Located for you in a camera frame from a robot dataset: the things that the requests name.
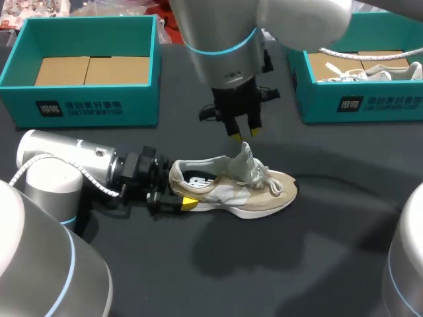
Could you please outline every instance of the robotic arm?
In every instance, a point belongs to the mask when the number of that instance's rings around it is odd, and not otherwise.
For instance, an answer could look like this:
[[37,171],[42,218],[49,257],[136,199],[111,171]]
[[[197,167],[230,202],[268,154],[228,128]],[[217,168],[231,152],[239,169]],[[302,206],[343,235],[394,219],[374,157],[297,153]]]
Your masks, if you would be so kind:
[[[423,1],[363,0],[423,21]],[[211,87],[214,105],[200,120],[215,118],[241,138],[236,117],[246,114],[251,135],[262,127],[262,102],[279,92],[260,90],[256,76],[273,70],[260,31],[297,50],[330,46],[347,30],[353,0],[170,0],[199,78]]]

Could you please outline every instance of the teal cardboard box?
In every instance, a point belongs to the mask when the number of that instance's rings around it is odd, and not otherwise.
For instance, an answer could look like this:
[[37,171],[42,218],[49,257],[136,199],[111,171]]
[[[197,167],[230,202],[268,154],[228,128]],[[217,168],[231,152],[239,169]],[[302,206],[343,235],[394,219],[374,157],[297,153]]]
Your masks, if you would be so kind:
[[[422,34],[422,23],[393,13],[355,13],[343,38],[329,49],[407,52],[423,47]],[[408,58],[414,61],[423,63],[423,55]],[[288,62],[304,123],[423,120],[423,81],[318,83],[307,52],[288,50]]]
[[[44,58],[81,56],[149,57],[145,83],[35,85]],[[155,16],[30,18],[1,74],[0,97],[18,127],[155,125],[160,69]]]

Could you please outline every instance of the white sole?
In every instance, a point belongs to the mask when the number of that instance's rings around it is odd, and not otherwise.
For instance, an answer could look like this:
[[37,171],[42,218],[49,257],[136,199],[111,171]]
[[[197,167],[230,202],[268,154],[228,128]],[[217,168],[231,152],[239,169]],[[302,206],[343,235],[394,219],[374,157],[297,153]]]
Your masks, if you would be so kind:
[[263,211],[246,211],[246,210],[242,210],[236,207],[228,207],[228,206],[224,206],[224,205],[220,205],[218,203],[201,203],[199,202],[198,205],[189,210],[189,212],[191,211],[195,211],[195,212],[203,212],[203,211],[210,211],[210,210],[214,210],[214,209],[222,209],[222,210],[226,210],[232,214],[234,214],[235,216],[242,218],[242,219],[257,219],[257,218],[263,218],[263,217],[267,217],[270,216],[273,213],[277,213],[278,211],[282,210],[283,208],[286,208],[289,204],[291,204],[297,196],[295,196],[291,201],[287,202],[285,205],[277,207],[277,208],[273,208],[273,209],[269,209],[269,210],[263,210]]

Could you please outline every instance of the black table surface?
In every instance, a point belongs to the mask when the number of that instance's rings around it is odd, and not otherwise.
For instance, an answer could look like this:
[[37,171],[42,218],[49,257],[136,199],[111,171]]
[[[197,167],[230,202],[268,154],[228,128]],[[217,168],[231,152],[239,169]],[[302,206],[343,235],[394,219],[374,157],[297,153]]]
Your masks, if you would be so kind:
[[[224,211],[155,221],[144,207],[118,220],[92,210],[83,238],[110,267],[112,317],[385,316],[381,274],[401,208],[423,177],[423,127],[304,125],[285,53],[269,46],[275,71],[258,84],[282,97],[263,107],[264,129],[250,145],[271,169],[298,177],[297,199],[254,221]],[[198,121],[211,101],[186,50],[163,46],[157,127],[53,131],[122,155],[143,145],[173,159],[236,155],[240,144],[220,123]],[[1,105],[2,180],[15,173],[23,134]]]

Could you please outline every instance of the shoe tongue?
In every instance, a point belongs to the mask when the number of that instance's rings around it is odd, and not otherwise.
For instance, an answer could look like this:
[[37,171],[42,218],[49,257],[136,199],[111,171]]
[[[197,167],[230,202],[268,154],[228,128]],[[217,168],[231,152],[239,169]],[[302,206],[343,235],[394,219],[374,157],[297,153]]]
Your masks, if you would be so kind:
[[250,145],[243,142],[241,152],[229,163],[228,173],[240,182],[251,182],[257,170]]

